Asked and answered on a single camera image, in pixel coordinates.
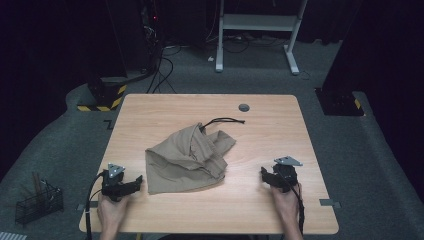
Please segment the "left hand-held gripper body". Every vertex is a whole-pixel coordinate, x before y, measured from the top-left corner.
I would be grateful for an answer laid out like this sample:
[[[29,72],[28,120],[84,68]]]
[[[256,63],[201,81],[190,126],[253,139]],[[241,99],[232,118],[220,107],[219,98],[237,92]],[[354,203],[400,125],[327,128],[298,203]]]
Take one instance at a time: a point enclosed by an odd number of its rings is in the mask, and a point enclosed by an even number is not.
[[[109,163],[108,168],[103,171],[101,193],[114,202],[119,202],[124,197],[121,190],[125,185],[130,185],[130,183],[122,182],[124,170],[122,166]]]

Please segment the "khaki drawstring pants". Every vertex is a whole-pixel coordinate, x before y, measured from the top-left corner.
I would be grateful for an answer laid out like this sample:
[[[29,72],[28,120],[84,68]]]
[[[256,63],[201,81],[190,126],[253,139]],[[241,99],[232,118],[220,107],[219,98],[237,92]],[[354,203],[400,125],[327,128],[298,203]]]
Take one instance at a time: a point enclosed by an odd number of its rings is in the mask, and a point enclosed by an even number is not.
[[[224,155],[236,140],[224,131],[206,133],[215,122],[244,120],[216,118],[180,129],[145,151],[149,194],[178,193],[218,184],[228,166]]]

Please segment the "black yellow striped stand base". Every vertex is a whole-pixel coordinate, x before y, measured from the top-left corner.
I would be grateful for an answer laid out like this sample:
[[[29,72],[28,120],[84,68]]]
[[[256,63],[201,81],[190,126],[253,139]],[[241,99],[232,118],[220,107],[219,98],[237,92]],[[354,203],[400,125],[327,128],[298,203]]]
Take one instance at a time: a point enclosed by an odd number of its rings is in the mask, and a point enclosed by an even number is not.
[[[89,81],[77,103],[77,109],[83,112],[116,110],[125,90],[125,84],[109,84],[101,79]]]

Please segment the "person's left hand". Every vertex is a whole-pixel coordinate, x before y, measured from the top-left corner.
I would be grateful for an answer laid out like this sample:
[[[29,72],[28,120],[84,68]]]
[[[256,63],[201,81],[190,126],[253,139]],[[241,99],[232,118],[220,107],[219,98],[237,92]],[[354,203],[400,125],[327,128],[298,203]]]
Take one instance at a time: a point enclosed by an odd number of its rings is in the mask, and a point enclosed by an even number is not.
[[[108,196],[98,195],[97,212],[103,228],[109,230],[120,227],[126,214],[129,199],[129,196],[125,196],[119,202],[114,202]]]

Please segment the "person's right hand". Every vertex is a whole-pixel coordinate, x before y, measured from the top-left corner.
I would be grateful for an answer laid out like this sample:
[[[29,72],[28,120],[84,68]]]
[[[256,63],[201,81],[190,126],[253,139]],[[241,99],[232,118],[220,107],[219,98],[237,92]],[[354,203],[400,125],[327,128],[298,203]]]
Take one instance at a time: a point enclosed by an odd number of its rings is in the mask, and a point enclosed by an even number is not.
[[[299,216],[299,197],[301,196],[301,185],[295,185],[294,189],[288,192],[283,192],[279,188],[272,187],[271,193],[281,221],[284,224],[297,223]]]

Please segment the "white metal desk frame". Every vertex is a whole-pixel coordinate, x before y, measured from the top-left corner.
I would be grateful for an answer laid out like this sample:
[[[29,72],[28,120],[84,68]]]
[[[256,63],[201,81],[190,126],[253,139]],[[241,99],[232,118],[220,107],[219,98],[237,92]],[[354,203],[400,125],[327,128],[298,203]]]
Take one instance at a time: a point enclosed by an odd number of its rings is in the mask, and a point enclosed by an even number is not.
[[[299,75],[300,70],[296,63],[293,48],[303,20],[303,15],[308,0],[301,0],[296,15],[252,15],[252,14],[227,14],[224,10],[225,0],[220,0],[219,5],[219,28],[218,43],[215,59],[215,71],[222,72],[224,69],[223,36],[225,30],[251,30],[251,31],[274,31],[290,32],[287,45],[283,46],[290,71],[293,75]]]

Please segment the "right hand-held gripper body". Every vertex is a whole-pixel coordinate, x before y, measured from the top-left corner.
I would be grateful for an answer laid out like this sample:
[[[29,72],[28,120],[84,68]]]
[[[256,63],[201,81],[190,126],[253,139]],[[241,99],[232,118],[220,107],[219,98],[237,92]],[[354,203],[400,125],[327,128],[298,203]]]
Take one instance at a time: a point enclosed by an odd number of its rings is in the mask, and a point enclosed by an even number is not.
[[[278,180],[278,186],[283,193],[290,191],[297,183],[297,172],[295,167],[302,166],[302,163],[291,156],[285,156],[274,160],[275,165],[272,167],[274,178]]]

